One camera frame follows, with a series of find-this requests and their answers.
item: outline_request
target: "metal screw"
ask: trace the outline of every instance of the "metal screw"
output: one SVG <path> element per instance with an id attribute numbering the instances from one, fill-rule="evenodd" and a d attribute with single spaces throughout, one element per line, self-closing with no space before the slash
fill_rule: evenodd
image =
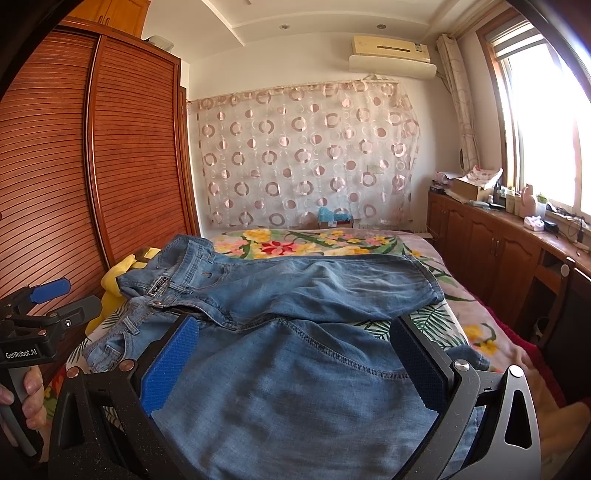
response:
<path id="1" fill-rule="evenodd" d="M 524 375 L 523 370 L 518 365 L 511 365 L 509 367 L 509 373 L 515 378 L 521 378 Z"/>
<path id="2" fill-rule="evenodd" d="M 128 358 L 127 360 L 123 360 L 119 364 L 119 370 L 121 370 L 122 372 L 129 372 L 130 370 L 133 370 L 134 367 L 135 367 L 135 362 L 131 358 Z"/>
<path id="3" fill-rule="evenodd" d="M 453 363 L 453 366 L 456 370 L 459 370 L 460 372 L 467 372 L 468 370 L 470 370 L 470 364 L 465 360 L 462 360 L 461 358 L 459 360 L 456 360 Z"/>
<path id="4" fill-rule="evenodd" d="M 78 368 L 78 367 L 70 367 L 68 369 L 68 371 L 66 372 L 66 376 L 68 378 L 76 378 L 79 373 L 80 373 L 80 368 Z"/>

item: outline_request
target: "window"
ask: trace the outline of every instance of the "window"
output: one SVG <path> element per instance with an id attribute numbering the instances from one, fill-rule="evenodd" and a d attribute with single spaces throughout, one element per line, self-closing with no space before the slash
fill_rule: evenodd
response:
<path id="1" fill-rule="evenodd" d="M 591 214 L 591 102 L 540 32 L 509 15 L 479 33 L 496 80 L 507 182 L 531 183 L 555 205 Z"/>

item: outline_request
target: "yellow cloth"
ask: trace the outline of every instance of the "yellow cloth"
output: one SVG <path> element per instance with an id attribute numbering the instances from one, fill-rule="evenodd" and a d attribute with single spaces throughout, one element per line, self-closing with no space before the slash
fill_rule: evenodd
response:
<path id="1" fill-rule="evenodd" d="M 145 254 L 145 258 L 152 258 L 160 252 L 158 248 L 150 248 Z M 102 310 L 100 315 L 91 320 L 86 325 L 86 336 L 90 335 L 109 315 L 125 303 L 125 297 L 121 295 L 119 286 L 117 285 L 117 277 L 123 275 L 130 268 L 144 268 L 147 264 L 144 262 L 137 262 L 135 255 L 129 255 L 121 260 L 118 264 L 111 267 L 111 269 L 103 276 L 100 285 L 105 289 L 102 299 Z"/>

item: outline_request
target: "beige curtain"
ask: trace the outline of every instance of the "beige curtain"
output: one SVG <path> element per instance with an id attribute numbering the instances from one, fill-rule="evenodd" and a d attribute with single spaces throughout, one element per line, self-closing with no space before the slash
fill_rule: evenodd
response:
<path id="1" fill-rule="evenodd" d="M 460 128 L 460 144 L 464 171 L 480 166 L 478 145 L 474 134 L 474 110 L 470 84 L 466 76 L 464 61 L 457 41 L 447 35 L 437 39 L 437 49 L 443 61 L 443 70 L 450 87 L 453 104 L 456 107 L 457 123 Z"/>
<path id="2" fill-rule="evenodd" d="M 419 126 L 394 81 L 196 100 L 213 226 L 309 228 L 320 207 L 406 228 Z"/>

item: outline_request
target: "cardboard box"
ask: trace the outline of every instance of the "cardboard box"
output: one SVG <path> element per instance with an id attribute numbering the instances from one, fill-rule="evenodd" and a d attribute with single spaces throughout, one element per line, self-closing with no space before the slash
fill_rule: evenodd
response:
<path id="1" fill-rule="evenodd" d="M 328 222 L 318 222 L 318 228 L 353 228 L 353 220 L 339 220 L 336 225 L 329 225 Z"/>
<path id="2" fill-rule="evenodd" d="M 488 196 L 492 195 L 494 189 L 483 189 L 477 185 L 472 185 L 464 180 L 452 180 L 452 192 L 457 193 L 466 200 L 476 200 L 477 202 L 487 202 Z"/>

